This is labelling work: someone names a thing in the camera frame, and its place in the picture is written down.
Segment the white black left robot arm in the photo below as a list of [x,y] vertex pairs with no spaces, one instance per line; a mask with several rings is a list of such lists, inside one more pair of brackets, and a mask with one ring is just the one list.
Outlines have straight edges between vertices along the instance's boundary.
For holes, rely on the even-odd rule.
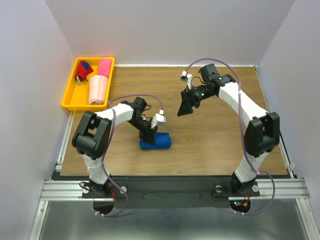
[[111,193],[112,183],[104,158],[117,125],[128,122],[139,131],[140,140],[155,145],[158,124],[166,122],[166,117],[163,109],[152,118],[145,117],[147,107],[150,105],[143,98],[136,97],[133,102],[124,100],[104,111],[84,112],[72,138],[72,146],[83,157],[89,173],[89,183],[80,185],[85,193],[100,197]]

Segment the blue towel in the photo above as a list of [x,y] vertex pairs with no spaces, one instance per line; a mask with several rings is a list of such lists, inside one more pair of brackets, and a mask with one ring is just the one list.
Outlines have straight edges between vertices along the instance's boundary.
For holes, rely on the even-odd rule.
[[168,132],[156,132],[154,135],[154,145],[140,140],[139,146],[141,150],[163,150],[169,149],[172,140]]

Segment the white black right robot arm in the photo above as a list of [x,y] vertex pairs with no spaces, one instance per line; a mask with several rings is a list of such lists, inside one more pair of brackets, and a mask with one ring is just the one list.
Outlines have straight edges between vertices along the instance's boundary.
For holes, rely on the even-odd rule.
[[239,116],[243,157],[231,176],[230,189],[242,195],[255,184],[263,160],[280,142],[280,116],[256,104],[241,89],[239,81],[231,75],[221,75],[212,63],[199,70],[202,84],[193,85],[193,76],[187,70],[180,80],[187,83],[181,91],[181,105],[177,116],[192,114],[201,101],[217,96]]

